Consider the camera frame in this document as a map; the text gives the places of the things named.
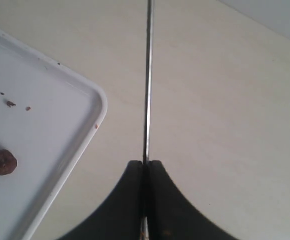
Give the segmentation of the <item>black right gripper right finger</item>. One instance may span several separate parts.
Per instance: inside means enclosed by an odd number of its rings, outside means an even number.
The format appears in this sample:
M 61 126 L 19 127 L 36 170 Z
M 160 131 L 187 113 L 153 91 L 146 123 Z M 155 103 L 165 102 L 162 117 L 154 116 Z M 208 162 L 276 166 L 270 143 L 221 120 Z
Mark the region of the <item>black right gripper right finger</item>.
M 146 214 L 151 240 L 234 240 L 181 193 L 161 161 L 145 167 Z

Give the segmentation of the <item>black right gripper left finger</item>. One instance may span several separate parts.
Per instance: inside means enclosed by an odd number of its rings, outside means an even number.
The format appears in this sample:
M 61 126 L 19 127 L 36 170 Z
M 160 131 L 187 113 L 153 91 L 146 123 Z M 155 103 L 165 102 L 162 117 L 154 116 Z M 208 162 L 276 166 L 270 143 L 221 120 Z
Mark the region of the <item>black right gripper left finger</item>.
M 142 217 L 141 161 L 128 162 L 121 178 L 100 206 L 62 240 L 138 240 Z

